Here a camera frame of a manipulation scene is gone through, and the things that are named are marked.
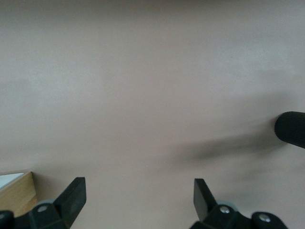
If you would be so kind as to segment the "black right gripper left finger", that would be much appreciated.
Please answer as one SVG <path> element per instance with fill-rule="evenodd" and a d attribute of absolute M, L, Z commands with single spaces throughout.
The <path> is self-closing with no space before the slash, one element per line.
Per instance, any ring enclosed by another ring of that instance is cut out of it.
<path fill-rule="evenodd" d="M 86 181 L 76 177 L 52 202 L 42 203 L 15 217 L 10 210 L 0 212 L 2 229 L 69 229 L 86 203 Z"/>

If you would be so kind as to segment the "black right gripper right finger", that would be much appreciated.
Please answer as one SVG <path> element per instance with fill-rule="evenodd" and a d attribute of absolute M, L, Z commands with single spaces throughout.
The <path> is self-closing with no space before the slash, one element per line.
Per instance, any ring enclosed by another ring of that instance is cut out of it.
<path fill-rule="evenodd" d="M 279 217 L 269 212 L 255 212 L 250 218 L 226 202 L 218 203 L 204 179 L 194 180 L 193 203 L 199 220 L 193 229 L 286 229 Z"/>

